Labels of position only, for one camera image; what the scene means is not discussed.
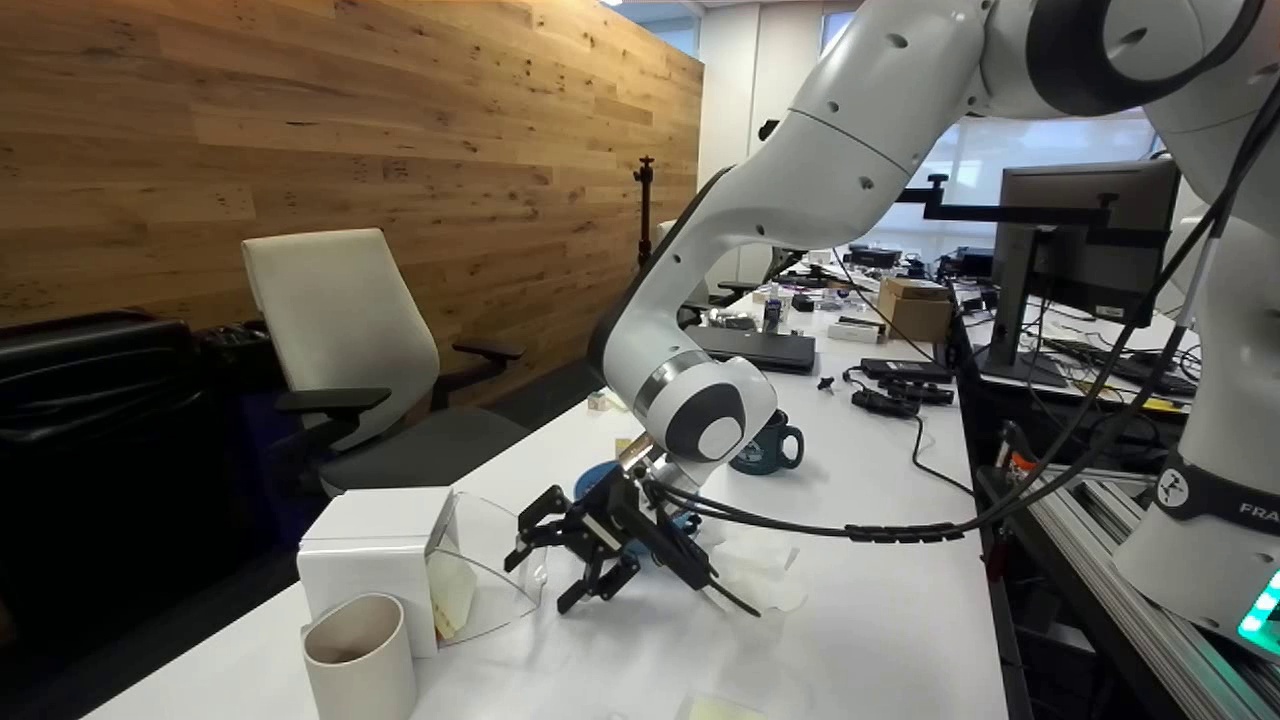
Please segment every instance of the desk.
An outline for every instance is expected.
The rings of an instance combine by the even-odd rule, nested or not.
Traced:
[[[907,356],[900,343],[824,339],[833,316],[790,316],[819,339],[819,371],[855,356]],[[912,468],[915,422],[865,414],[850,387],[778,375],[780,409],[809,436],[790,475],[741,475],[728,463],[704,497],[818,525],[969,521],[978,506]],[[926,461],[969,481],[960,409],[928,409]],[[463,492],[524,506],[550,482],[573,482],[638,436],[619,409],[578,403],[512,450],[460,481]],[[799,607],[765,619],[728,611],[676,574],[648,569],[612,602],[558,614],[553,594],[579,570],[550,557],[540,611],[494,638],[419,665],[419,720],[676,720],[689,699],[738,699],[762,720],[996,720],[1005,674],[982,535],[926,547],[875,547],[795,535]],[[284,586],[168,668],[122,691],[93,720],[309,720],[301,665],[305,591]]]

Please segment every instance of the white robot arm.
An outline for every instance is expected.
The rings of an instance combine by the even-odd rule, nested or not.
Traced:
[[[865,236],[964,110],[1144,107],[1183,179],[1234,197],[1219,205],[1234,224],[1207,271],[1183,463],[1118,569],[1168,611],[1280,655],[1280,142],[1252,146],[1257,119],[1280,119],[1276,76],[1280,4],[1269,0],[868,0],[769,142],[670,233],[598,339],[603,379],[701,482],[778,409],[753,362],[716,362],[676,326],[719,252]]]
[[[598,347],[600,368],[694,481],[753,439],[778,401],[753,362],[708,359],[676,326],[676,308],[738,245],[836,249],[865,236],[964,110],[983,22],[983,0],[865,4],[790,119],[697,197],[632,287]]]

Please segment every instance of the office chair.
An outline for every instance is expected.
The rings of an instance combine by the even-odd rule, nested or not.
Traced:
[[[501,375],[515,352],[453,343],[483,362],[442,375],[424,323],[382,228],[244,240],[252,299],[305,430],[275,468],[330,497],[347,487],[453,482],[530,436],[507,414],[447,409],[447,392]]]

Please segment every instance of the keyboard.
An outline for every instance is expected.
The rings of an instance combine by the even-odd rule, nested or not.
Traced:
[[[1061,356],[1071,356],[1085,368],[1104,368],[1104,359],[1107,359],[1107,347],[1098,347],[1098,343],[1085,343],[1085,339],[1043,339],[1043,347],[1053,347]],[[1152,385],[1152,362],[1121,356],[1114,362],[1114,375],[1150,387]],[[1176,375],[1176,371],[1161,371],[1156,392],[1161,394],[1195,394],[1195,385]]]

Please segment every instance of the wood panel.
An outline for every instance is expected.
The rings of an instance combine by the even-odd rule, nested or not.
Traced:
[[[639,155],[697,192],[701,76],[600,0],[4,0],[0,326],[239,323],[244,236],[375,224],[512,387],[638,274]]]

